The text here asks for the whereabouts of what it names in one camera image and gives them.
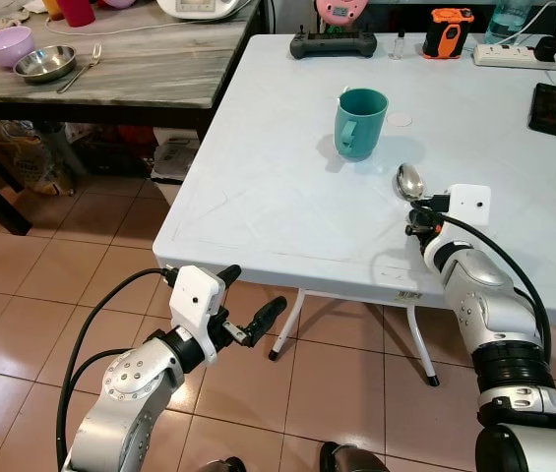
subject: white table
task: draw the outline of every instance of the white table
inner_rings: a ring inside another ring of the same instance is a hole
[[[409,34],[393,61],[394,34],[378,36],[370,59],[302,60],[288,52],[291,35],[254,36],[154,242],[159,263],[239,264],[245,280],[299,288],[281,339],[307,293],[409,305],[409,315],[411,303],[444,307],[440,282],[403,231],[409,208],[393,179],[409,162],[430,193],[455,183],[492,189],[487,234],[527,272],[556,324],[556,137],[526,127],[534,86],[556,85],[556,72],[477,67],[466,50],[425,60],[423,37]],[[357,163],[333,144],[345,86],[380,90],[388,113],[413,120],[385,123]],[[404,292],[421,297],[407,303]]]

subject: metal bowl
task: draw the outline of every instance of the metal bowl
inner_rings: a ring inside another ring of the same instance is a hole
[[[13,68],[26,82],[40,84],[68,74],[76,66],[76,53],[70,46],[47,46],[33,51]]]

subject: plastic water bottle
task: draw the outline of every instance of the plastic water bottle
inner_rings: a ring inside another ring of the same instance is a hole
[[[494,44],[520,31],[533,6],[532,0],[500,0],[485,32],[485,43]],[[503,44],[511,44],[515,38]]]

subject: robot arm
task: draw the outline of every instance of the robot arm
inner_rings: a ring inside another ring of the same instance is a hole
[[[485,226],[489,189],[455,185],[440,197],[447,214]],[[510,276],[450,223],[413,210],[407,234],[420,240],[427,266],[441,277],[480,390],[478,472],[556,470],[556,388],[544,360],[534,307]]]
[[[204,361],[213,363],[217,352],[232,342],[253,347],[267,333],[286,300],[277,297],[247,327],[233,325],[220,303],[239,274],[237,265],[218,276],[194,266],[179,269],[170,307],[180,325],[155,333],[109,365],[100,397],[75,436],[63,472],[139,472],[154,423],[183,385],[184,375]]]

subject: mug handle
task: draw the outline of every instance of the mug handle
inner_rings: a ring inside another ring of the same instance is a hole
[[[347,147],[351,148],[352,141],[354,141],[354,129],[356,128],[355,121],[348,121],[343,126],[343,131],[340,133],[340,141]]]

